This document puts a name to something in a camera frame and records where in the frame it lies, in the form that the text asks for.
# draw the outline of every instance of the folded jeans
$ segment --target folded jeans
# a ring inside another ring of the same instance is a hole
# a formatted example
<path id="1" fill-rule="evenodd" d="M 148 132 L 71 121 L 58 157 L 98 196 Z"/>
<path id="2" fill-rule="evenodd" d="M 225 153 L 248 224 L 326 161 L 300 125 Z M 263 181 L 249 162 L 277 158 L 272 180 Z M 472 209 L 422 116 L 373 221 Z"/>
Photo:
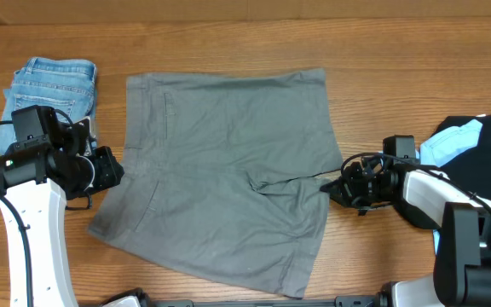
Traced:
<path id="1" fill-rule="evenodd" d="M 14 72 L 10 89 L 3 91 L 5 108 L 2 120 L 11 120 L 11 113 L 33 105 L 64 111 L 72 121 L 85 116 L 95 117 L 96 66 L 87 60 L 54 61 L 32 57 Z M 60 121 L 66 121 L 58 115 Z M 12 125 L 0 126 L 0 154 L 16 142 Z"/>

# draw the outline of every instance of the denim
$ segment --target denim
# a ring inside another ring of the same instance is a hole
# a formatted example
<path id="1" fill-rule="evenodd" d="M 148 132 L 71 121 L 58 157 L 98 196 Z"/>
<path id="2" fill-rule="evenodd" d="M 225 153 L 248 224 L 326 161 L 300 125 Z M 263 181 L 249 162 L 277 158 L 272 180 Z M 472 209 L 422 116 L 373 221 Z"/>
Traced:
<path id="1" fill-rule="evenodd" d="M 473 119 L 435 134 L 419 148 L 421 164 L 441 167 L 465 150 L 476 147 L 481 129 L 482 123 Z"/>
<path id="2" fill-rule="evenodd" d="M 11 120 L 15 110 L 33 105 L 53 107 L 67 113 L 73 122 L 95 117 L 96 66 L 87 60 L 54 61 L 32 57 L 14 72 L 10 89 L 3 91 L 2 120 Z M 58 115 L 58 120 L 66 120 Z M 0 154 L 16 142 L 13 125 L 0 126 Z"/>

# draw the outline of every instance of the wooden table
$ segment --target wooden table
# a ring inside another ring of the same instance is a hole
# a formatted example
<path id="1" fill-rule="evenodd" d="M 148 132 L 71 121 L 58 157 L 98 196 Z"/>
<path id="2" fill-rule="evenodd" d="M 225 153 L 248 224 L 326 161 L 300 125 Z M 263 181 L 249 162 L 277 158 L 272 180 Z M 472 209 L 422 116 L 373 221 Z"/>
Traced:
<path id="1" fill-rule="evenodd" d="M 380 150 L 382 139 L 394 134 L 415 135 L 420 144 L 448 115 L 491 113 L 491 18 L 0 26 L 0 117 L 3 89 L 34 55 L 84 58 L 98 66 L 101 144 L 119 159 L 125 80 L 141 72 L 260 76 L 324 67 L 344 157 Z M 149 264 L 88 236 L 87 224 L 103 196 L 94 197 L 93 210 L 66 214 L 72 284 L 80 302 L 133 287 L 156 299 L 278 298 Z M 357 217 L 332 204 L 306 297 L 372 294 L 387 281 L 430 273 L 433 263 L 431 232 L 412 228 L 393 209 Z M 0 306 L 8 305 L 0 213 Z"/>

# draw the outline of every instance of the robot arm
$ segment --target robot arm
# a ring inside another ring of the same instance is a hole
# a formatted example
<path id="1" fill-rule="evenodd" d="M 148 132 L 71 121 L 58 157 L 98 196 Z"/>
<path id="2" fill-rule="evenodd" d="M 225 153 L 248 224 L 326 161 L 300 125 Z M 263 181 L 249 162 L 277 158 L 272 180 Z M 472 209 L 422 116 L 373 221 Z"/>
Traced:
<path id="1" fill-rule="evenodd" d="M 386 138 L 384 153 L 366 155 L 361 163 L 344 162 L 342 176 L 321 191 L 360 215 L 385 203 L 413 226 L 441 232 L 434 273 L 386 285 L 374 306 L 491 306 L 491 215 L 444 172 L 411 158 L 412 136 Z"/>
<path id="2" fill-rule="evenodd" d="M 0 194 L 26 225 L 32 258 L 35 306 L 78 306 L 72 289 L 64 236 L 65 209 L 89 209 L 90 196 L 120 183 L 124 174 L 110 148 L 93 149 L 90 118 L 62 124 L 51 107 L 12 113 L 18 142 L 0 157 Z M 86 208 L 67 201 L 87 197 Z M 9 243 L 11 306 L 27 306 L 25 247 L 18 223 L 0 200 Z M 135 298 L 109 306 L 139 306 Z"/>

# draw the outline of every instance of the wood grain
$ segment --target wood grain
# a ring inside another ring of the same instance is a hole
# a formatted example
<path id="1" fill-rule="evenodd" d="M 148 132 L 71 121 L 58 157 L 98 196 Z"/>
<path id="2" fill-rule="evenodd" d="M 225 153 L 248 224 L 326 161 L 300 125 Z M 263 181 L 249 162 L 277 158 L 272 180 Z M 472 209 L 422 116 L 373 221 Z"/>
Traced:
<path id="1" fill-rule="evenodd" d="M 0 0 L 0 24 L 491 16 L 491 0 Z"/>
<path id="2" fill-rule="evenodd" d="M 118 158 L 125 132 L 125 80 L 141 72 L 261 76 L 324 67 L 333 128 L 344 157 L 412 134 L 420 144 L 448 115 L 491 113 L 491 18 L 354 19 L 190 24 L 0 27 L 3 89 L 30 56 L 98 65 L 101 143 Z M 196 301 L 278 298 L 149 264 L 86 234 L 91 211 L 66 214 L 72 283 L 83 303 L 132 287 L 152 298 Z M 83 200 L 73 201 L 79 205 Z M 333 204 L 307 298 L 375 293 L 387 281 L 431 272 L 429 231 L 392 209 L 357 217 Z M 0 214 L 0 306 L 9 305 Z"/>

